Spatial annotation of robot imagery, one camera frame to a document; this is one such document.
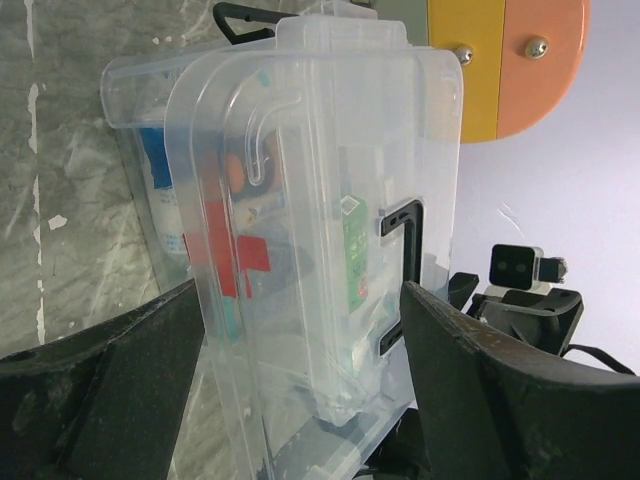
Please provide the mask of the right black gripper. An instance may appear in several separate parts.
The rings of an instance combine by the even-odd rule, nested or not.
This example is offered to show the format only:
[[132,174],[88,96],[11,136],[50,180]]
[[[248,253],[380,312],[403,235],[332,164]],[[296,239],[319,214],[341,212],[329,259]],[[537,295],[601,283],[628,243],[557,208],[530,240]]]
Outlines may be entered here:
[[508,289],[497,295],[477,293],[479,277],[458,272],[448,286],[450,304],[467,302],[466,314],[536,349],[564,356],[584,311],[581,294],[553,288],[546,294]]

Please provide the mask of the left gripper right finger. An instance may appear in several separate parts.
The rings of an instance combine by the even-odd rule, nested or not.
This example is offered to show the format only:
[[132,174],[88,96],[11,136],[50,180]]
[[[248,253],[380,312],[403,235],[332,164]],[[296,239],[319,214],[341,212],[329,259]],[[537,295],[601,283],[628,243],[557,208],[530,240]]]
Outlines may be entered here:
[[639,380],[526,345],[413,282],[400,318],[436,479],[635,479]]

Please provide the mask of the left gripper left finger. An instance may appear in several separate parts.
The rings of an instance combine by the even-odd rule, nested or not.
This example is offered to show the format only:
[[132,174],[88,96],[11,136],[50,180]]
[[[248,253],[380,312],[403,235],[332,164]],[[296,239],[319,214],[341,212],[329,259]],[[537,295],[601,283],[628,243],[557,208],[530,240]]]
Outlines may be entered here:
[[2,478],[167,478],[203,337],[189,280],[2,358]]

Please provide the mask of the teal-header plastic sachet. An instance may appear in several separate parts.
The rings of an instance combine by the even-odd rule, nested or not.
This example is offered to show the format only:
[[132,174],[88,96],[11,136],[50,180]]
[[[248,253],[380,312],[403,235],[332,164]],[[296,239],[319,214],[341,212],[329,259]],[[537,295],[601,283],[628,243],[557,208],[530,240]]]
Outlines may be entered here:
[[232,297],[223,296],[221,298],[221,320],[218,333],[220,336],[225,335],[231,345],[238,341],[239,322],[236,313],[236,302]]

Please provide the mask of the green medicine box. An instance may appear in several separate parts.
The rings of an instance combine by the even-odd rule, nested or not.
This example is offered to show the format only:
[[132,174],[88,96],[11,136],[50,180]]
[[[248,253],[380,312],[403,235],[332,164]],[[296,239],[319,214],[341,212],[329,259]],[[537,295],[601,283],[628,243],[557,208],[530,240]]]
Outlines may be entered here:
[[352,195],[341,199],[349,312],[354,313],[368,296],[369,216],[366,203]]

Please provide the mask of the small blue-label vial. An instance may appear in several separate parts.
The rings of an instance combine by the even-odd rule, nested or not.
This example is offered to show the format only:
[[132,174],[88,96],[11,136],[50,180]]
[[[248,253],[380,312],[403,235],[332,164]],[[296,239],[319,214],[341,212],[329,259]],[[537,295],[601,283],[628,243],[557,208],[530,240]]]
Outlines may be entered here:
[[144,185],[156,237],[162,250],[186,258],[184,229],[165,149],[164,127],[159,110],[151,111],[138,130]]

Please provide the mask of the clear plastic storage box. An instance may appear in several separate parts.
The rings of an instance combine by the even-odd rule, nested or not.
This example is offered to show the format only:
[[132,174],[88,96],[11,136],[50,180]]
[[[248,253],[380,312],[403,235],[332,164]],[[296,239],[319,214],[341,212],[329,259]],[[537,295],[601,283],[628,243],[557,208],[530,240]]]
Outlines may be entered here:
[[172,197],[239,477],[370,477],[408,406],[429,100],[460,66],[343,3],[212,15],[221,44],[111,62],[107,120]]

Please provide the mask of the brown medicine bottle orange cap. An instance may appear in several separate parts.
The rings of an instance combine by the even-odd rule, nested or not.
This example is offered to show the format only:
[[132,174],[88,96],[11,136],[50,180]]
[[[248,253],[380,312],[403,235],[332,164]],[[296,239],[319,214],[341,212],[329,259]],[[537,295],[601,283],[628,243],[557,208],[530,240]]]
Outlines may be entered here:
[[[250,155],[246,153],[245,138],[232,137],[227,143],[223,165],[232,198],[234,200],[253,199],[271,193],[282,186],[280,148],[275,131],[259,141],[260,148]],[[263,178],[259,185],[252,185],[249,178],[249,166],[259,167]]]

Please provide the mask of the clear plastic box lid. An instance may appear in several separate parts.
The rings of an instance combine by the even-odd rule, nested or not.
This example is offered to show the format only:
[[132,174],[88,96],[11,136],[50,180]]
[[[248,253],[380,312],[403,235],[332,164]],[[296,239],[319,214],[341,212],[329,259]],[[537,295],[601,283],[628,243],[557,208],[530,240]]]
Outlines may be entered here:
[[[179,76],[165,143],[218,368],[242,410],[302,404],[341,426],[387,390],[401,285],[442,293],[451,251],[462,75],[374,17],[282,19]],[[282,186],[234,200],[227,143],[277,134]],[[368,207],[368,296],[349,312],[341,199]],[[238,341],[220,336],[235,299]]]

